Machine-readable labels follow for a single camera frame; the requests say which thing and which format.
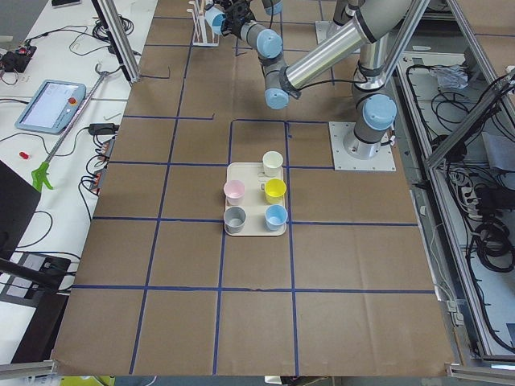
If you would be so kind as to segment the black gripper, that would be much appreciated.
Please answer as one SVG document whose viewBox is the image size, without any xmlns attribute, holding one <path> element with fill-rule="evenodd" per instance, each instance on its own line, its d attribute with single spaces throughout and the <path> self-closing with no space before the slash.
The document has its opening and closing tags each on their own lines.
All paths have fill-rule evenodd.
<svg viewBox="0 0 515 386">
<path fill-rule="evenodd" d="M 221 33 L 223 36 L 233 34 L 241 36 L 241 28 L 255 20 L 254 13 L 250 8 L 248 0 L 222 0 L 221 6 L 225 19 L 222 22 Z"/>
</svg>

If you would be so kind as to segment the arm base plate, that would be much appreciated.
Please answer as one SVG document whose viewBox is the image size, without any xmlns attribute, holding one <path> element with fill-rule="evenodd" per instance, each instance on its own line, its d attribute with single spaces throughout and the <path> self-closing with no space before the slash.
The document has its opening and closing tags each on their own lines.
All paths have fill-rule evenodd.
<svg viewBox="0 0 515 386">
<path fill-rule="evenodd" d="M 315 35 L 318 44 L 327 38 L 332 37 L 337 32 L 338 26 L 333 21 L 316 21 Z"/>
<path fill-rule="evenodd" d="M 328 122 L 334 170 L 394 172 L 396 165 L 388 132 L 378 143 L 368 144 L 357 138 L 354 126 L 354 122 Z"/>
</svg>

